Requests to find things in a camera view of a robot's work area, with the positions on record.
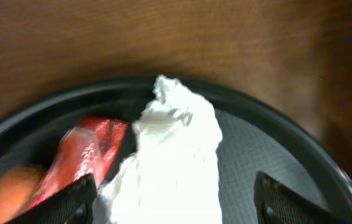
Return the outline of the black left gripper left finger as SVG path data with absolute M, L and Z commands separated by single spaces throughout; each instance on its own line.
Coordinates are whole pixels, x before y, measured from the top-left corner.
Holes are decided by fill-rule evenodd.
M 97 188 L 87 174 L 7 224 L 92 224 Z

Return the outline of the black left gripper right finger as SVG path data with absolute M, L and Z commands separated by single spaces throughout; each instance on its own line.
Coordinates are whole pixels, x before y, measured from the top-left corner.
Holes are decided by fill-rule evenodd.
M 264 172 L 256 174 L 254 204 L 259 224 L 337 224 L 342 221 L 330 212 Z

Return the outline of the red snack wrapper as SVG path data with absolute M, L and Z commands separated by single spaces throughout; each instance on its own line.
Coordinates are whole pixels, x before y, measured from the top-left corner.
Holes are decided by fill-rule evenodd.
M 39 185 L 33 208 L 87 174 L 99 186 L 117 155 L 128 128 L 119 119 L 86 118 L 61 139 L 54 163 Z

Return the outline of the orange carrot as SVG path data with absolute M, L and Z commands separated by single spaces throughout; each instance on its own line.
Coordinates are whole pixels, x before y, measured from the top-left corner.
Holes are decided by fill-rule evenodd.
M 15 167 L 0 178 L 0 223 L 27 208 L 44 175 L 42 169 L 35 167 Z

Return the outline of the white napkin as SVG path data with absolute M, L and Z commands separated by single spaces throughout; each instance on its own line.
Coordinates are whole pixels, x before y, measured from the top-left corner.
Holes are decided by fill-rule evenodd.
M 160 75 L 133 125 L 136 151 L 103 184 L 95 223 L 221 223 L 213 105 L 176 78 Z

